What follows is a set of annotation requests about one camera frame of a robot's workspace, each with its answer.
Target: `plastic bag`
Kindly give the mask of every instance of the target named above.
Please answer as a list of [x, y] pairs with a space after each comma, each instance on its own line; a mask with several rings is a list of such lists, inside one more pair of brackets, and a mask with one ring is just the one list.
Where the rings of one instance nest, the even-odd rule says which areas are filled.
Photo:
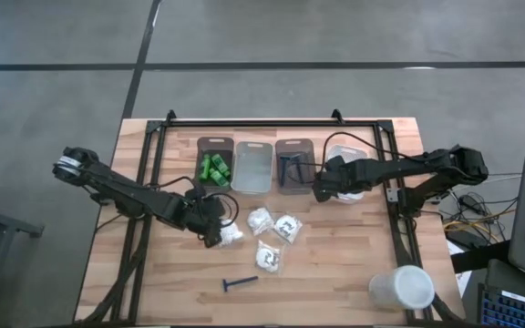
[[279, 261], [281, 260], [281, 251], [275, 249], [262, 241], [259, 241], [259, 247], [256, 250], [256, 266], [275, 273], [279, 271]]
[[293, 243], [302, 226], [303, 224], [294, 216], [283, 215], [274, 223], [274, 230], [289, 243]]
[[[232, 220], [223, 220], [222, 225], [228, 224], [232, 222]], [[222, 237], [222, 241], [218, 244], [218, 246], [227, 246], [233, 243], [234, 241], [241, 240], [242, 237], [244, 237], [244, 233], [242, 231], [238, 230], [238, 226], [236, 225], [236, 222], [233, 222], [228, 227], [224, 227], [220, 230], [220, 235]]]
[[274, 225], [273, 217], [266, 208], [253, 210], [248, 215], [247, 222], [252, 229], [252, 234], [255, 236], [258, 236], [261, 233], [271, 229]]

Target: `wooden table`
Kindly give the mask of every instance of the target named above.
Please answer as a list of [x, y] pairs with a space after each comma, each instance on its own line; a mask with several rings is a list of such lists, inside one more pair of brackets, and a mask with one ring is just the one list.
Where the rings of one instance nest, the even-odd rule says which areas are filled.
[[[409, 155], [422, 153], [416, 120], [391, 119], [398, 150]], [[137, 175], [146, 122], [146, 119], [126, 119], [118, 135], [112, 167], [131, 179]], [[169, 128], [160, 183], [180, 175], [193, 176], [196, 141], [200, 137], [231, 137], [236, 143], [248, 140], [272, 144], [284, 138], [309, 138], [314, 143], [316, 161], [320, 162], [325, 138], [341, 130], [374, 142], [371, 128]], [[376, 158], [373, 149], [346, 136], [334, 137], [330, 141], [330, 145], [333, 144], [361, 148], [370, 158]], [[150, 176], [152, 162], [149, 159], [147, 176]], [[407, 186], [417, 185], [425, 178], [406, 179]], [[183, 192], [189, 187], [189, 183], [181, 182], [168, 190]], [[367, 292], [370, 278], [396, 267], [383, 194], [383, 188], [374, 188], [355, 205], [333, 200], [318, 204], [312, 194], [284, 196], [277, 192], [275, 168], [273, 189], [268, 195], [253, 197], [232, 192], [241, 204], [237, 223], [245, 234], [243, 242], [223, 249], [204, 249], [195, 234], [176, 231], [154, 221], [138, 324], [404, 323], [404, 313], [378, 310]], [[282, 246], [271, 232], [260, 236], [261, 240], [283, 249], [278, 274], [254, 266], [258, 238], [252, 236], [246, 217], [261, 206], [267, 206], [276, 219], [289, 212], [304, 224], [293, 245]], [[114, 208], [103, 209], [98, 224], [115, 213]], [[439, 296], [454, 313], [463, 317], [441, 222], [431, 214], [424, 214], [417, 222], [424, 269], [432, 277]], [[104, 227], [94, 239], [77, 319], [86, 317], [115, 281], [125, 230], [126, 219], [118, 220]], [[222, 279], [253, 275], [260, 277], [258, 282], [223, 292]], [[123, 305], [128, 306], [127, 291], [124, 299]]]

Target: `green object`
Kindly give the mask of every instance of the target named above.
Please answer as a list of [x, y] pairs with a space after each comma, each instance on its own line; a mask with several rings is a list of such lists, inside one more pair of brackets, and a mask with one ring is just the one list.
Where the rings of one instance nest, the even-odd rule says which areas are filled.
[[214, 182], [216, 182], [216, 184], [221, 187], [226, 187], [230, 184], [230, 182], [228, 182], [228, 180], [224, 178], [224, 176], [215, 169], [210, 169], [210, 178], [212, 178]]
[[224, 159], [222, 159], [222, 156], [220, 154], [216, 154], [211, 157], [211, 162], [214, 163], [214, 166], [218, 171], [224, 175], [224, 177], [229, 178], [230, 177], [230, 168], [226, 163], [224, 162]]
[[200, 164], [200, 179], [208, 179], [208, 174], [210, 173], [210, 155], [204, 155], [204, 158], [201, 160]]

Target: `white packet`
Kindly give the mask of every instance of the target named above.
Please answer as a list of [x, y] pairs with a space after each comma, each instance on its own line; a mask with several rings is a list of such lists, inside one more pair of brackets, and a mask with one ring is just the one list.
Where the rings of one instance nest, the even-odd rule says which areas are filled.
[[256, 250], [256, 266], [275, 273], [279, 271], [279, 261], [281, 260], [281, 251], [275, 249], [262, 241], [259, 241], [259, 247]]
[[[232, 222], [232, 220], [223, 220], [222, 225], [228, 224], [230, 222]], [[222, 237], [222, 241], [218, 244], [218, 246], [220, 247], [230, 245], [234, 241], [241, 240], [242, 237], [244, 237], [244, 233], [238, 230], [238, 226], [236, 225], [236, 222], [233, 222], [228, 227], [222, 228], [220, 230], [220, 235]]]
[[289, 243], [293, 243], [302, 226], [303, 224], [294, 216], [283, 215], [276, 223], [274, 223], [274, 230], [279, 236], [289, 241]]
[[252, 229], [252, 234], [255, 236], [271, 229], [274, 225], [273, 217], [266, 208], [259, 208], [253, 210], [247, 219], [248, 225]]

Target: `plastic tray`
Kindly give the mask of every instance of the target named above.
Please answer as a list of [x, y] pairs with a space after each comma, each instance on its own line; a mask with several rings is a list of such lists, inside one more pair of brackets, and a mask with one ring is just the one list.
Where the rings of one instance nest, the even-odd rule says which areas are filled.
[[271, 190], [273, 145], [242, 141], [236, 145], [231, 186], [245, 194], [264, 194]]
[[[344, 158], [344, 162], [348, 163], [356, 159], [367, 159], [367, 154], [361, 149], [355, 149], [353, 147], [333, 145], [329, 151], [327, 151], [327, 159], [332, 159], [336, 156]], [[337, 194], [335, 200], [343, 202], [345, 204], [353, 204], [364, 197], [364, 192], [357, 194]]]
[[315, 174], [314, 143], [308, 138], [281, 139], [274, 148], [279, 192], [283, 195], [310, 193]]
[[207, 192], [224, 192], [230, 190], [228, 187], [220, 187], [212, 179], [205, 181], [200, 180], [200, 164], [204, 155], [208, 154], [214, 156], [220, 154], [220, 156], [226, 162], [226, 165], [230, 168], [232, 173], [232, 162], [234, 155], [234, 140], [232, 138], [221, 138], [221, 137], [202, 137], [198, 139], [198, 157], [196, 158], [196, 169], [194, 171], [194, 178], [196, 181], [201, 183]]

